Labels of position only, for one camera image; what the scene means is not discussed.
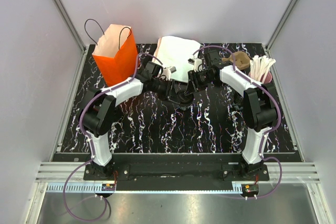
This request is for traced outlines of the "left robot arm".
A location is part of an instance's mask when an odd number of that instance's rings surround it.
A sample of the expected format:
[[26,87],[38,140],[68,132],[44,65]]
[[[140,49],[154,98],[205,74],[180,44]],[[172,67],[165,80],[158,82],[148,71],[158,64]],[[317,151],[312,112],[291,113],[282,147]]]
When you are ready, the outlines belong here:
[[168,98],[173,90],[171,75],[175,67],[162,67],[149,61],[125,81],[105,89],[89,90],[79,112],[79,126],[91,149],[86,172],[107,180],[117,173],[113,170],[108,132],[120,110],[118,106],[132,97],[151,91]]

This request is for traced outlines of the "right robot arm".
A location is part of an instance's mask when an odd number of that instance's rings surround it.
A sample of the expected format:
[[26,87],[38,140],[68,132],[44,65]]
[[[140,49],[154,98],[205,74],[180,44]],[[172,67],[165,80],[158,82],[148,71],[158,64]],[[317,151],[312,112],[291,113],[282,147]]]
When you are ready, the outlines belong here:
[[275,86],[253,80],[229,60],[224,62],[215,50],[206,53],[203,60],[193,57],[188,62],[193,70],[188,72],[184,91],[187,97],[205,89],[211,82],[220,81],[243,98],[243,119],[248,131],[236,173],[244,180],[254,178],[263,169],[265,140],[281,122],[278,100],[274,97]]

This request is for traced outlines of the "black printed paper cup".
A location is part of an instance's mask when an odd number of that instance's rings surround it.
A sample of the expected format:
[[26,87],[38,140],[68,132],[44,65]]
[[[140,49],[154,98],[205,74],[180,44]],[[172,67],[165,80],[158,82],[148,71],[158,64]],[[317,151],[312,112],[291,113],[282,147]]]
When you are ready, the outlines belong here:
[[179,108],[183,111],[189,109],[191,107],[191,105],[193,104],[194,101],[194,94],[185,94],[185,92],[183,90],[180,90],[177,93],[177,97],[180,100],[179,103]]

